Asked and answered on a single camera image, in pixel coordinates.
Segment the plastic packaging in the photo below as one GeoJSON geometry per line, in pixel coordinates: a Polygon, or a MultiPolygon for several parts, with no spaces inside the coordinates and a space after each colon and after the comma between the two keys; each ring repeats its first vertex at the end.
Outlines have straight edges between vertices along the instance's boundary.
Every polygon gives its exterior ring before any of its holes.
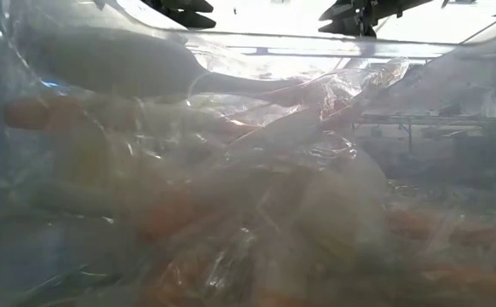
{"type": "Polygon", "coordinates": [[[483,196],[389,182],[356,144],[407,58],[284,76],[136,3],[3,1],[0,218],[105,221],[87,245],[111,246],[4,305],[496,302],[483,196]]]}

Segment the clear plastic wrap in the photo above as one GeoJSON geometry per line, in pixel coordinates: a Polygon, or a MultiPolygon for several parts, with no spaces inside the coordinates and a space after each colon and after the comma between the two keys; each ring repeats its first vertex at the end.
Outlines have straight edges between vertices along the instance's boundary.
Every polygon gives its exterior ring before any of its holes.
{"type": "Polygon", "coordinates": [[[87,245],[111,255],[4,305],[496,302],[495,212],[426,210],[356,145],[407,58],[288,74],[142,4],[3,4],[0,218],[104,223],[87,245]]]}

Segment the transparent plastic container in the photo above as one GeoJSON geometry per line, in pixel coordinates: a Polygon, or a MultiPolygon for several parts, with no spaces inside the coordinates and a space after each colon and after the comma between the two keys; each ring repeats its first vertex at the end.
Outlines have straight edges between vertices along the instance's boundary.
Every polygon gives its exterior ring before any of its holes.
{"type": "Polygon", "coordinates": [[[468,304],[496,305],[496,38],[0,1],[0,307],[468,304]]]}

